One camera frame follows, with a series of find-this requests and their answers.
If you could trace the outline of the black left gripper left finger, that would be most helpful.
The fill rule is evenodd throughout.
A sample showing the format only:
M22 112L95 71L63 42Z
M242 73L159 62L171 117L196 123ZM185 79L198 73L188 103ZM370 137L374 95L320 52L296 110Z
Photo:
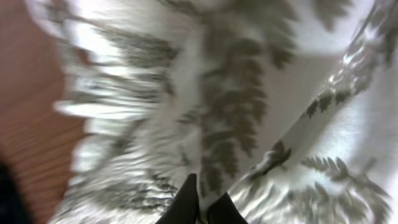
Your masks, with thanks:
M190 174L168 210L155 224L196 224L198 207L197 175Z

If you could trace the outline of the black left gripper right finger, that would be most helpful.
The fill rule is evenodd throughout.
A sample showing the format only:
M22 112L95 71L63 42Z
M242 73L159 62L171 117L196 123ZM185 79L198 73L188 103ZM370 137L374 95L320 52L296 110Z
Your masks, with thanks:
M228 193L209 207L207 220L209 224L248 224L238 212Z

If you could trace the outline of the white fern print garment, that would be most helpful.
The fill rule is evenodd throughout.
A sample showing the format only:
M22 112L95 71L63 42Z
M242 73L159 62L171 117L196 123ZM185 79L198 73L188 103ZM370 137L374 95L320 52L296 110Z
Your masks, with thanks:
M396 1L27 1L85 120L52 223L397 222Z

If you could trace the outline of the folded black and coral garment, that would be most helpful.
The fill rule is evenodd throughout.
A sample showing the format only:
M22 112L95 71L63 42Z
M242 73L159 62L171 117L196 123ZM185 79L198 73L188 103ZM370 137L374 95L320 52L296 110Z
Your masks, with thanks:
M1 224L33 224L8 168L1 164Z

